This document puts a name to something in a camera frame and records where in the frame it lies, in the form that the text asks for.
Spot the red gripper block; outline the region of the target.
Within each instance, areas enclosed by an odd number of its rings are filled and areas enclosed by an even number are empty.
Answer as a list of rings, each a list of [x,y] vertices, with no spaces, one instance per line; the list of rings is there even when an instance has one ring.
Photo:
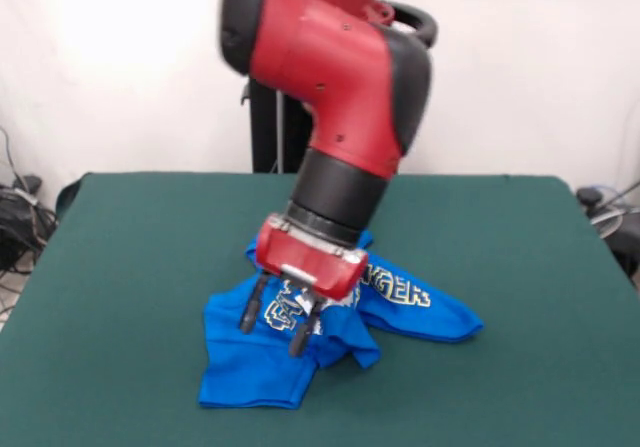
[[[286,278],[316,295],[340,301],[350,295],[368,264],[368,253],[316,237],[280,214],[264,221],[256,240],[256,261],[267,272]],[[262,307],[262,297],[271,275],[260,273],[242,313],[239,329],[250,334]],[[296,330],[289,355],[300,357],[319,322],[323,303],[315,301],[308,319]]]

